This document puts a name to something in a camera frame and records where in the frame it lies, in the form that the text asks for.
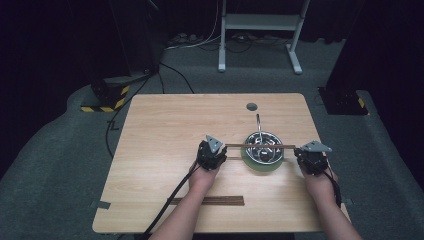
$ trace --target wooden stick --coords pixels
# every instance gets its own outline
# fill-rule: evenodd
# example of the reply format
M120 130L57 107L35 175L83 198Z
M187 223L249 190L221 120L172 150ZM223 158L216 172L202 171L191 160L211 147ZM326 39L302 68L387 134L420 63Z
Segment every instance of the wooden stick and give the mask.
M295 145L282 145L282 144L275 144L275 145L267 145L267 144L231 144L226 143L225 146L227 147L245 147L245 148L251 148L251 147L257 147L257 148L282 148L282 149L295 149Z
M174 198L171 205L177 205L182 198ZM228 206L244 206L243 196L214 196L205 197L202 205L228 205Z

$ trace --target white stand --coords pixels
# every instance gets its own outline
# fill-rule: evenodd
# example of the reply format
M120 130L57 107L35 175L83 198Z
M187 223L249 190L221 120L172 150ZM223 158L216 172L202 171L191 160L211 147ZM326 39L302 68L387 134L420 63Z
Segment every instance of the white stand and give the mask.
M285 30L294 31L291 44L287 44L287 51L296 74L302 74L295 49L299 40L300 31L305 21L306 11L310 0L303 2L300 15L259 15L259 14L227 14L227 0L222 4L221 44L219 47L218 71L225 72L225 31L227 29L251 30Z

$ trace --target white cable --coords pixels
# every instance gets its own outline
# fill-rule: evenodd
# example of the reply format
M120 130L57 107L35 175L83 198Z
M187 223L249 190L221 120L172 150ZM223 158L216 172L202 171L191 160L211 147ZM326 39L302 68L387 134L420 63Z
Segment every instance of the white cable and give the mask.
M213 25L212 32L211 32L211 34L209 35L209 37L208 37L205 41L200 42L200 43L196 43L196 44L193 44L193 45L168 47L168 48L165 48L164 50L170 50L170 49L176 49L176 48L190 48L190 47L197 47L197 46L200 46L200 45L203 45L203 44L206 44L206 43L210 43L210 42L212 42L212 41L215 41L216 39L218 39L219 37L221 37L221 35L219 35L218 37L216 37L216 38L214 38L214 39L212 39L212 40L210 40L210 41L209 41L209 39L212 37L213 33L215 32L216 23L218 22L218 12L219 12L219 7L218 7L219 5L218 5L218 3L219 3L219 0L217 0L217 1L216 1L215 23L214 23L214 25Z

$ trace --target human arm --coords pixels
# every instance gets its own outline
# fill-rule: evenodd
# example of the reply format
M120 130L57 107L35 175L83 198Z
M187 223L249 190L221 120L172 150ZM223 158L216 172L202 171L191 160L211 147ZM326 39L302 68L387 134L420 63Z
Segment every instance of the human arm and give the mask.
M325 171L329 175L332 174L335 181L338 180L337 175L334 172L331 173L330 169ZM362 239L349 219L337 206L334 199L333 185L328 177L325 174L318 176L306 174L303 169L302 173L305 177L306 188L318 209L321 226L327 238L329 240Z
M212 187L218 171L219 168L211 171L198 168L189 179L188 193L149 239L192 239L200 206Z

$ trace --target wooden table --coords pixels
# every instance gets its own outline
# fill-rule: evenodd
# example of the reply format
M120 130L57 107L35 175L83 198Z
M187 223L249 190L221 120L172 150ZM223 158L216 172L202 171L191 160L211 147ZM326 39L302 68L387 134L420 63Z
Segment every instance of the wooden table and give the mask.
M248 103L258 109L249 111ZM300 94L135 96L101 197L110 207L98 208L94 231L144 232L196 159L205 135L224 143L242 143L257 131L256 113L261 116L262 131L277 135L284 144L319 141ZM321 231L292 150L285 151L277 170L267 173L250 169L241 160L239 148L229 148L227 156L208 196L241 195L245 206L203 205L196 232ZM177 197L187 191L188 184Z

